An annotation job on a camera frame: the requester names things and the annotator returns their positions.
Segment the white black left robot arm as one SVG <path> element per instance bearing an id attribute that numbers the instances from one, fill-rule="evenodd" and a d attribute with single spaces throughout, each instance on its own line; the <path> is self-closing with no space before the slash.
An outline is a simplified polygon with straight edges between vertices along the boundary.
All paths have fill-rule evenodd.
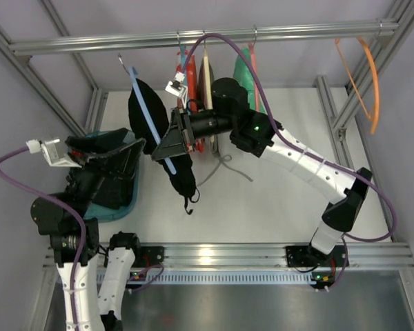
<path id="1" fill-rule="evenodd" d="M 130 268 L 140 251 L 135 233 L 119 232 L 106 252 L 106 275 L 97 283 L 99 222 L 86 217 L 104 182 L 132 181 L 146 142 L 126 128 L 68 137 L 66 188 L 38 197 L 30 214 L 47 235 L 61 278 L 67 330 L 122 330 L 121 304 Z"/>

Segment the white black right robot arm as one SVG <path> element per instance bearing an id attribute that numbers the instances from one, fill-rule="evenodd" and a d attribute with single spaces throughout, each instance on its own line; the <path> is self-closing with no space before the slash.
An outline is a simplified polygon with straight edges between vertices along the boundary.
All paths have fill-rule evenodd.
<path id="1" fill-rule="evenodd" d="M 239 150 L 276 163 L 327 198 L 328 205 L 310 243 L 288 246 L 286 253 L 288 266 L 301 272 L 330 265 L 337 242 L 353 229 L 368 192 L 371 171 L 332 167 L 281 123 L 252 110 L 246 89 L 232 78 L 214 81 L 211 92 L 211 109 L 194 114 L 172 110 L 170 125 L 152 159 L 169 161 L 187 155 L 195 139 L 229 133 L 231 143 Z"/>

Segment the black trousers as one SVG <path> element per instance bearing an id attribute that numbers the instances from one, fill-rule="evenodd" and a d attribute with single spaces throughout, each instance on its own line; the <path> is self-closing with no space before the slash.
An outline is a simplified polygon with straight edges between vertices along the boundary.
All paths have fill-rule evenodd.
<path id="1" fill-rule="evenodd" d="M 150 156 L 155 151 L 157 142 L 147 124 L 139 102 L 141 100 L 144 102 L 160 137 L 163 137 L 166 133 L 169 120 L 165 105 L 158 94 L 140 79 L 137 80 L 137 86 L 138 88 L 133 88 L 129 96 L 128 118 L 131 130 L 135 136 L 146 140 L 143 153 Z M 192 170 L 193 161 L 187 154 L 172 157 L 170 160 L 176 169 L 175 174 L 170 172 L 164 160 L 160 160 L 159 164 L 166 171 L 172 187 L 184 198 L 186 213 L 191 215 L 193 210 L 188 207 L 188 204 L 196 203 L 199 200 L 199 191 Z"/>

